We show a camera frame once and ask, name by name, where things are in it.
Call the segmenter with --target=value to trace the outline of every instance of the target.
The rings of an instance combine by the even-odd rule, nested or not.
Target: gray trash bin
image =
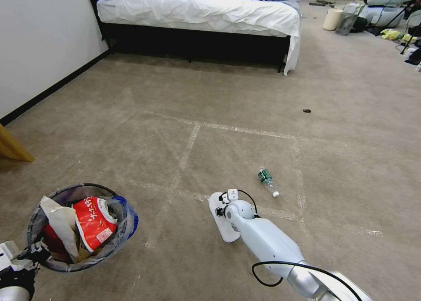
[[[357,14],[342,13],[339,24],[336,27],[335,34],[346,36],[350,33],[351,28],[354,26],[355,21],[357,20]]]
[[[51,199],[62,206],[69,206],[90,196],[105,199],[110,210],[116,215],[117,229],[114,234],[111,235],[97,255],[90,256],[77,264],[67,264],[50,259],[43,264],[46,268],[58,272],[71,273],[92,267],[118,252],[136,231],[139,219],[132,206],[126,199],[104,186],[85,183],[66,187],[49,195]],[[44,211],[38,206],[32,214],[26,233],[28,246],[40,240],[40,234],[47,223],[48,219]]]

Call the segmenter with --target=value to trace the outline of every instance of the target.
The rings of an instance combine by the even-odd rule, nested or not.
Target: plastic bottle
[[[279,196],[278,187],[275,185],[272,175],[269,173],[269,170],[261,166],[259,168],[259,173],[257,173],[260,181],[263,183],[263,185],[266,187],[267,190],[269,190],[274,197]]]

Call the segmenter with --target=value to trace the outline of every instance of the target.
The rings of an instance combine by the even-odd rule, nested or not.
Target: green bottle label
[[[266,180],[271,180],[272,179],[272,175],[269,173],[268,169],[264,169],[261,170],[259,172],[259,174],[257,174],[259,176],[260,181],[263,183]]]

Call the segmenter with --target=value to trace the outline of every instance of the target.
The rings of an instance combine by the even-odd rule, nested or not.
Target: white paper bag
[[[70,258],[76,263],[79,253],[76,246],[75,210],[70,207],[63,207],[46,196],[43,196],[40,205],[48,218],[49,224],[63,242]]]

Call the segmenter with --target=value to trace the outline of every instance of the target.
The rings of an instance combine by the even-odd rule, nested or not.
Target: white bed sheet
[[[291,36],[284,75],[300,52],[298,10],[283,2],[258,0],[99,0],[104,23],[265,36]]]

